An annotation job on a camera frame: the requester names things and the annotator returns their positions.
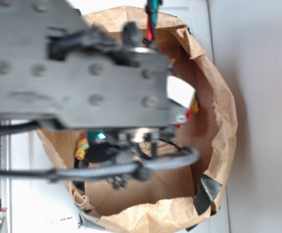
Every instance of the yellow object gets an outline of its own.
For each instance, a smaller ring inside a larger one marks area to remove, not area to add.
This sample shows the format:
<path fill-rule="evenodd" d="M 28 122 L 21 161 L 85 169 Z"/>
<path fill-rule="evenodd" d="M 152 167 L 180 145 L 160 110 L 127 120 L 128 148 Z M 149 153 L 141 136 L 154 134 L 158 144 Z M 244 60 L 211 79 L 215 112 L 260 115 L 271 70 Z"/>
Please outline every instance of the yellow object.
<path fill-rule="evenodd" d="M 191 109 L 192 109 L 192 114 L 196 114 L 199 112 L 199 107 L 198 107 L 198 101 L 197 99 L 194 100 L 192 106 L 191 106 Z"/>
<path fill-rule="evenodd" d="M 74 157 L 78 160 L 83 160 L 86 155 L 86 150 L 89 148 L 89 143 L 87 138 L 83 138 L 78 143 L 78 149 L 74 155 Z"/>
<path fill-rule="evenodd" d="M 78 160 L 83 160 L 85 155 L 86 155 L 86 151 L 77 149 L 74 157 Z"/>

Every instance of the brown paper bag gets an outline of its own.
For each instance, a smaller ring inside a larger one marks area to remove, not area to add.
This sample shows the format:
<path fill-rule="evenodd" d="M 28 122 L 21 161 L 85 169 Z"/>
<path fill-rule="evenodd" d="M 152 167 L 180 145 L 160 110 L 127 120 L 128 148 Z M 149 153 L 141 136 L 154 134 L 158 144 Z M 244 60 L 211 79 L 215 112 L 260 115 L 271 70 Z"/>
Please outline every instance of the brown paper bag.
<path fill-rule="evenodd" d="M 147 25 L 143 9 L 125 6 L 86 15 L 84 20 L 118 38 L 128 21 L 136 21 L 143 32 Z M 111 232 L 173 233 L 209 218 L 211 211 L 219 210 L 234 157 L 238 123 L 234 98 L 224 79 L 180 19 L 159 14 L 156 39 L 177 74 L 196 89 L 200 112 L 181 126 L 176 140 L 197 148 L 201 158 L 192 166 L 157 172 L 147 183 L 129 181 L 121 190 L 100 181 L 86 183 L 83 194 L 72 182 L 65 182 L 78 207 L 91 210 L 89 218 Z M 56 168 L 73 168 L 80 132 L 39 130 L 38 134 Z M 220 185 L 220 192 L 214 200 L 208 198 L 211 208 L 202 205 L 206 208 L 201 210 L 198 197 L 204 199 L 209 180 Z"/>

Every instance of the black tape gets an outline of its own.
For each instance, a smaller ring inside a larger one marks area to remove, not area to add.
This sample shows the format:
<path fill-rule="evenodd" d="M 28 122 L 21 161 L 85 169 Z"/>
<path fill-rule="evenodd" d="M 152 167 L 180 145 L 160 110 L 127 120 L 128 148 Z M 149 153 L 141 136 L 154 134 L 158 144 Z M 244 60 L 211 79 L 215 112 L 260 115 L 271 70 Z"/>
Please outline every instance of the black tape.
<path fill-rule="evenodd" d="M 199 190 L 193 200 L 198 215 L 205 213 L 222 189 L 222 184 L 213 178 L 203 175 L 199 181 Z"/>
<path fill-rule="evenodd" d="M 210 216 L 216 215 L 216 214 L 217 214 L 217 212 L 211 211 Z M 198 225 L 198 224 L 196 224 L 196 225 L 194 225 L 194 226 L 191 226 L 191 227 L 188 227 L 188 228 L 186 228 L 185 230 L 186 230 L 187 232 L 190 232 L 190 231 L 193 230 L 197 225 Z"/>

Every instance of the green object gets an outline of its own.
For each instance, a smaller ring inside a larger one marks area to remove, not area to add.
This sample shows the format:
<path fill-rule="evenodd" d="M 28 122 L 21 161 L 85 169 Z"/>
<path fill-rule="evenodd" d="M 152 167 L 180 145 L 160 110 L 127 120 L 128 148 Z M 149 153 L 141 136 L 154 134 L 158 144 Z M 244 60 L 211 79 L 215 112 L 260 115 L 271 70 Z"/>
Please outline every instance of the green object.
<path fill-rule="evenodd" d="M 105 139 L 103 131 L 88 131 L 87 132 L 87 140 L 89 145 L 94 144 L 97 140 Z"/>
<path fill-rule="evenodd" d="M 158 0 L 152 0 L 152 6 L 153 10 L 157 11 L 159 8 L 159 1 Z M 157 13 L 153 13 L 153 23 L 157 23 Z"/>

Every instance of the white wall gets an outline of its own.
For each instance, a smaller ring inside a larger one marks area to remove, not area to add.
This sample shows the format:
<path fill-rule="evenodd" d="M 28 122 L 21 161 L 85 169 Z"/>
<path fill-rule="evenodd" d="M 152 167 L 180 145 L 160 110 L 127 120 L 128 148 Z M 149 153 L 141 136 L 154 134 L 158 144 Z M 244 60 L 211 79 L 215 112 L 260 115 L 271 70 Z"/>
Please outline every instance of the white wall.
<path fill-rule="evenodd" d="M 231 233 L 282 232 L 282 0 L 209 0 L 214 62 L 234 93 Z"/>

